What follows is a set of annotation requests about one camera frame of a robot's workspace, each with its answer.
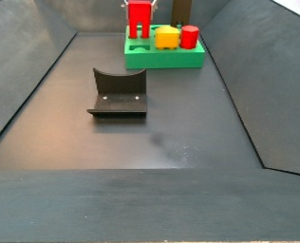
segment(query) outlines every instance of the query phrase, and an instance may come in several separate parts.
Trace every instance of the red cylinder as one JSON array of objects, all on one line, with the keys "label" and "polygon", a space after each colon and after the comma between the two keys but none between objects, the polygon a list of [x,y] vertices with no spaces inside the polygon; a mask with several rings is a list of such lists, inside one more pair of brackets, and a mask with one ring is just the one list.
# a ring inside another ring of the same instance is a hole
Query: red cylinder
[{"label": "red cylinder", "polygon": [[195,26],[183,27],[181,48],[195,49],[199,40],[200,29]]}]

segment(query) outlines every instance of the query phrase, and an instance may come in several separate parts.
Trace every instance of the gray panel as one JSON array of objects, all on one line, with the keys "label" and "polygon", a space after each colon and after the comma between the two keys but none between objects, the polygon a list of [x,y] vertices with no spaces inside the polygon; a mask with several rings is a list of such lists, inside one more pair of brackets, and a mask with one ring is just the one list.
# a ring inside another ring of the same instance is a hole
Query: gray panel
[{"label": "gray panel", "polygon": [[300,173],[300,16],[233,0],[204,33],[264,165]]},{"label": "gray panel", "polygon": [[74,34],[41,0],[0,1],[0,131]]},{"label": "gray panel", "polygon": [[[231,0],[193,0],[191,23],[204,27]],[[124,0],[46,0],[80,32],[125,32]],[[171,25],[172,0],[160,2],[153,24]]]},{"label": "gray panel", "polygon": [[124,42],[76,37],[0,139],[0,169],[261,168],[209,55],[204,68],[148,70],[146,120],[93,118],[93,68],[134,72]]},{"label": "gray panel", "polygon": [[0,242],[300,241],[300,177],[267,170],[0,172]]}]

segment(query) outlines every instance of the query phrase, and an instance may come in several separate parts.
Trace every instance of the black bracket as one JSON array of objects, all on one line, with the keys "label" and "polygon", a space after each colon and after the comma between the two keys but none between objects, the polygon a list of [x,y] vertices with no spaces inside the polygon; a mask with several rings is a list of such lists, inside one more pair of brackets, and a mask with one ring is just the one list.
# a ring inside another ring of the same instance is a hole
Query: black bracket
[{"label": "black bracket", "polygon": [[146,115],[146,70],[133,75],[112,75],[96,68],[94,79],[98,90],[93,116]]},{"label": "black bracket", "polygon": [[191,12],[192,12],[192,0],[175,0],[171,26],[173,26],[175,28],[180,24],[183,26],[188,26]]}]

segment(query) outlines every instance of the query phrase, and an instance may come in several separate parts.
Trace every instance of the red block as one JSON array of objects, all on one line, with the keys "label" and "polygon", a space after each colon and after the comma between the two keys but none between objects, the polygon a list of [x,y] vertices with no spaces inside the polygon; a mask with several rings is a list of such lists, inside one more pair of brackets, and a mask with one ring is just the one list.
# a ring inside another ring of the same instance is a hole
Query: red block
[{"label": "red block", "polygon": [[152,2],[129,1],[130,38],[138,37],[138,24],[142,23],[142,38],[149,38],[152,24]]},{"label": "red block", "polygon": [[195,49],[199,40],[200,29],[195,26],[183,27],[181,48]]}]

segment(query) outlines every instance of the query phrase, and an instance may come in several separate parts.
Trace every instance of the green base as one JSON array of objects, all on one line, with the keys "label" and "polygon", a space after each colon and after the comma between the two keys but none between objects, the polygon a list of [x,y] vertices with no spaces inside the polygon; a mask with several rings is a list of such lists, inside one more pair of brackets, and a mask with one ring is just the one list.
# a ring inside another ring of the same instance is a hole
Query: green base
[{"label": "green base", "polygon": [[193,68],[203,67],[205,63],[207,51],[200,42],[196,49],[165,49],[156,48],[156,28],[152,26],[150,38],[129,38],[129,28],[126,29],[125,60],[128,69],[138,68]]}]

